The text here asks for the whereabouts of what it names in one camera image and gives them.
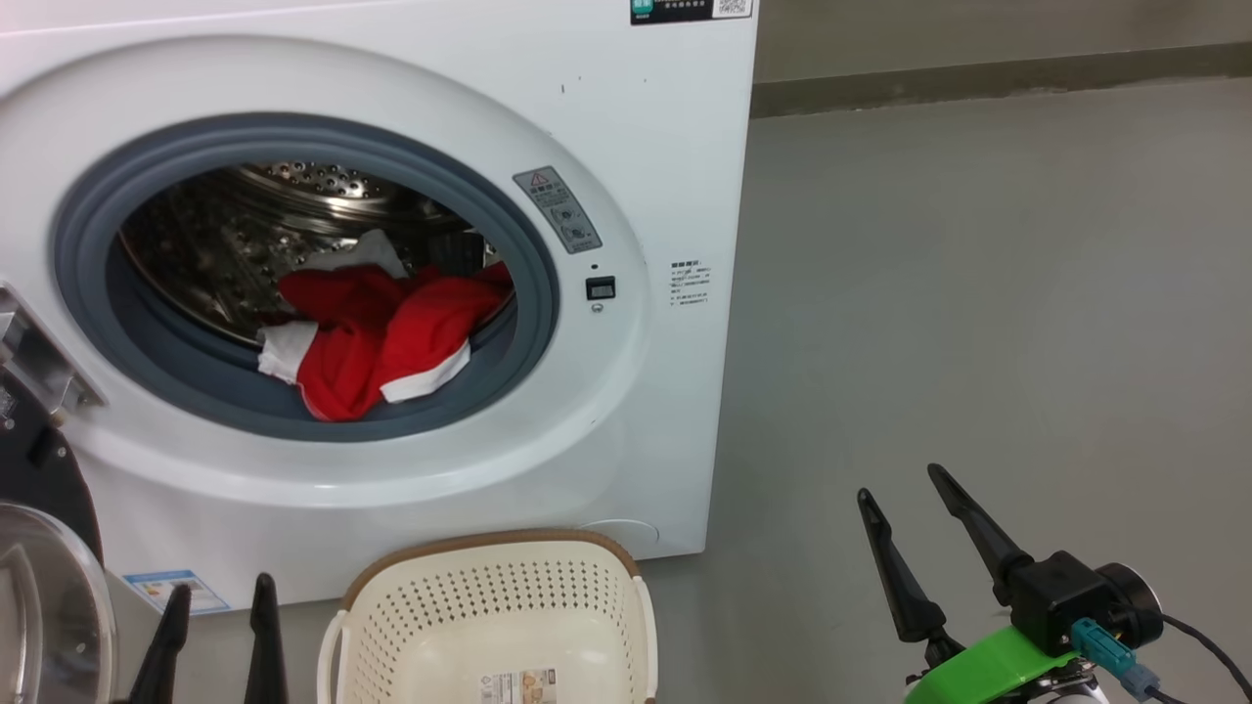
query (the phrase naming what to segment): cable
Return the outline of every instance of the cable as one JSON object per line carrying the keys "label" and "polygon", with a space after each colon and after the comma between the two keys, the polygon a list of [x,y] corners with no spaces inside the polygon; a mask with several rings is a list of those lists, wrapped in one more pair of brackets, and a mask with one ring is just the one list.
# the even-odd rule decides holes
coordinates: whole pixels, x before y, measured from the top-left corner
{"label": "cable", "polygon": [[[1127,611],[1142,611],[1142,609],[1136,609],[1134,606],[1128,606],[1126,604],[1114,604],[1114,606],[1124,609]],[[1234,664],[1234,660],[1232,660],[1231,656],[1227,655],[1226,651],[1222,650],[1219,645],[1213,643],[1213,639],[1199,633],[1199,629],[1184,624],[1183,621],[1179,621],[1178,619],[1169,616],[1167,614],[1161,614],[1161,620],[1183,631],[1184,634],[1194,638],[1196,640],[1199,641],[1201,645],[1204,646],[1206,650],[1217,656],[1217,659],[1221,660],[1223,665],[1226,665],[1226,669],[1231,671],[1231,676],[1234,678],[1234,683],[1238,684],[1239,689],[1243,690],[1243,696],[1246,696],[1248,701],[1252,701],[1252,683],[1248,681],[1248,678],[1247,675],[1243,674],[1243,670],[1239,670],[1239,666]],[[1161,701],[1166,701],[1166,699],[1161,699],[1161,696],[1169,696],[1169,695],[1162,694],[1159,690],[1157,690],[1157,693],[1153,694],[1153,696],[1157,696]]]}
{"label": "cable", "polygon": [[1154,686],[1148,688],[1148,695],[1151,695],[1157,701],[1162,701],[1163,704],[1187,704],[1182,699],[1174,699],[1173,696],[1169,696],[1168,694],[1161,691]]}

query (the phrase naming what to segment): warning sticker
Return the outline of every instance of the warning sticker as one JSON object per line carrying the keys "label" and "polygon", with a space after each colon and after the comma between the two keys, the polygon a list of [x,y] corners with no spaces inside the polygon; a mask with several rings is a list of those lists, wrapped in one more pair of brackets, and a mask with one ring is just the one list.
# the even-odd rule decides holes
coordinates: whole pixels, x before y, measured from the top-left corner
{"label": "warning sticker", "polygon": [[165,604],[174,595],[174,588],[185,584],[192,589],[192,613],[212,614],[214,611],[229,611],[230,606],[220,596],[204,584],[204,580],[195,576],[192,570],[175,570],[172,572],[150,572],[146,575],[124,575],[121,579],[131,589],[139,593],[158,611],[165,611]]}
{"label": "warning sticker", "polygon": [[670,262],[670,307],[709,302],[712,267],[700,259]]}
{"label": "warning sticker", "polygon": [[481,704],[556,704],[553,669],[483,675],[478,684]]}
{"label": "warning sticker", "polygon": [[583,212],[578,199],[573,197],[565,180],[552,167],[533,172],[523,172],[513,177],[522,187],[535,207],[543,212],[548,224],[561,237],[565,251],[570,254],[588,252],[603,247],[591,218]]}

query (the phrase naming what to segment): plastic basket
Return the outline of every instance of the plastic basket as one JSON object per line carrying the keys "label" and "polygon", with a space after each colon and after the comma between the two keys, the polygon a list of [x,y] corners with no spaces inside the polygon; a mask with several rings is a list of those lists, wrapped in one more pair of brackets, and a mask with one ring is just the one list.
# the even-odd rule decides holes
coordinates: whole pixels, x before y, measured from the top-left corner
{"label": "plastic basket", "polygon": [[322,639],[318,703],[654,704],[656,668],[652,601],[620,545],[513,531],[362,572]]}

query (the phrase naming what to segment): label sticker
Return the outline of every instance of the label sticker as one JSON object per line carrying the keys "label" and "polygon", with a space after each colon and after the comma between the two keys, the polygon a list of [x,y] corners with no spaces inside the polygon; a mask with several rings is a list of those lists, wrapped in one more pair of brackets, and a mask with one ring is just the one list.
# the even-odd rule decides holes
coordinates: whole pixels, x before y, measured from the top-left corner
{"label": "label sticker", "polygon": [[556,704],[553,669],[483,675],[478,684],[482,704]]}
{"label": "label sticker", "polygon": [[513,180],[526,192],[535,207],[543,212],[548,224],[561,237],[565,251],[571,254],[603,247],[591,218],[583,212],[565,180],[552,167],[523,172]]}
{"label": "label sticker", "polygon": [[709,302],[712,267],[700,259],[670,263],[670,307]]}
{"label": "label sticker", "polygon": [[752,16],[752,0],[630,0],[630,24],[697,23]]}
{"label": "label sticker", "polygon": [[9,390],[0,386],[0,421],[8,421],[18,408],[18,397],[9,393]]}
{"label": "label sticker", "polygon": [[146,575],[124,575],[121,579],[131,589],[139,593],[158,611],[165,611],[165,604],[174,595],[174,588],[185,584],[192,588],[192,613],[212,614],[214,611],[229,611],[230,606],[220,596],[213,594],[204,580],[195,576],[192,570],[175,570],[172,572],[150,572]]}

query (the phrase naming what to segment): gray rubber seal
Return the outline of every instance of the gray rubber seal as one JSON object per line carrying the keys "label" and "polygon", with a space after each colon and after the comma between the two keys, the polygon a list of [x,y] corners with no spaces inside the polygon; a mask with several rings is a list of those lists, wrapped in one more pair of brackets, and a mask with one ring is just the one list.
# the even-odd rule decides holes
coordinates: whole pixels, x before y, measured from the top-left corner
{"label": "gray rubber seal", "polygon": [[[257,372],[255,351],[174,311],[115,242],[126,217],[168,185],[239,163],[347,163],[418,190],[475,225],[500,252],[516,302],[471,347],[470,365],[431,396],[381,403],[356,422],[326,423],[299,392]],[[200,417],[258,435],[364,442],[434,430],[517,386],[552,339],[560,304],[552,257],[530,219],[490,182],[429,147],[313,115],[229,115],[153,133],[106,157],[61,204],[53,234],[58,286],[100,353],[136,383]]]}

